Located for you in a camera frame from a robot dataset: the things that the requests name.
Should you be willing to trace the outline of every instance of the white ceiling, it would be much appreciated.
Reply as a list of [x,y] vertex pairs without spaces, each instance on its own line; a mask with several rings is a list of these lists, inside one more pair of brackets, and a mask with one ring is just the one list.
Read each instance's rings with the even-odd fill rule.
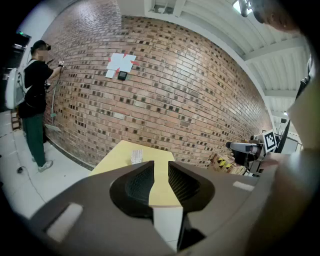
[[[288,118],[283,112],[294,102],[300,80],[307,75],[309,49],[306,40],[301,35],[280,32],[260,24],[253,13],[247,18],[242,17],[233,8],[234,2],[118,0],[123,15],[141,16],[141,11],[134,13],[130,8],[130,5],[135,8],[140,5],[146,17],[174,22],[213,41],[249,75],[264,99],[271,119]],[[169,14],[155,13],[155,5],[167,6]]]

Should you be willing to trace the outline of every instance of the black square device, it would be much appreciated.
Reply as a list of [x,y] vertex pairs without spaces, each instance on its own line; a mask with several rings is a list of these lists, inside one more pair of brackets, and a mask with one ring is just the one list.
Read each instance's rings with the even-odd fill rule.
[[119,79],[119,80],[126,80],[127,75],[128,75],[127,72],[120,71],[120,72],[119,72],[119,75],[118,75],[118,79]]

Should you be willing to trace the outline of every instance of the shoe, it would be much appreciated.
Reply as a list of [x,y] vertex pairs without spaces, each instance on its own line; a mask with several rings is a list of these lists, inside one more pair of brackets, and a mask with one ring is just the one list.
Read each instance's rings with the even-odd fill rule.
[[54,161],[46,161],[43,166],[38,167],[39,173],[42,173],[44,170],[49,169],[54,164]]

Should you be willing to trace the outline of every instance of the brick wall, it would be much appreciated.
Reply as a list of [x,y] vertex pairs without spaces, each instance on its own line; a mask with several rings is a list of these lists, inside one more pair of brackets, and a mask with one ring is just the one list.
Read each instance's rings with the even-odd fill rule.
[[[205,167],[226,152],[227,141],[272,128],[254,84],[221,48],[173,23],[121,17],[115,0],[73,4],[43,39],[67,67],[54,98],[54,125],[62,132],[47,134],[87,163],[127,140]],[[105,78],[112,53],[137,56],[126,81]]]

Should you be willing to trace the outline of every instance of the cable on floor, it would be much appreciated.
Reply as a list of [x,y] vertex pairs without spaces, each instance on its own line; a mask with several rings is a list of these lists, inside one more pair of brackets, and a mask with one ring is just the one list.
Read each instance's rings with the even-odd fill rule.
[[[17,148],[17,144],[16,144],[16,139],[15,139],[15,134],[14,134],[14,132],[13,132],[13,143],[14,143],[14,147],[15,147],[16,155],[17,155],[17,157],[18,157],[19,164],[20,164],[20,166],[21,166],[21,161],[20,161],[20,157],[19,157],[19,153],[18,153],[18,148]],[[26,173],[28,174],[28,178],[29,178],[29,180],[30,180],[30,182],[31,182],[31,185],[34,187],[36,193],[40,196],[40,198],[42,199],[42,201],[43,201],[44,203],[46,203],[46,201],[43,199],[43,197],[42,197],[42,196],[40,195],[40,193],[38,192],[36,186],[33,184],[32,180],[31,180],[31,177],[30,177],[30,175],[29,175],[29,171],[28,171],[27,167],[21,166],[21,167],[19,167],[19,168],[16,170],[16,172],[17,172],[18,174],[21,174],[24,169],[26,170]]]

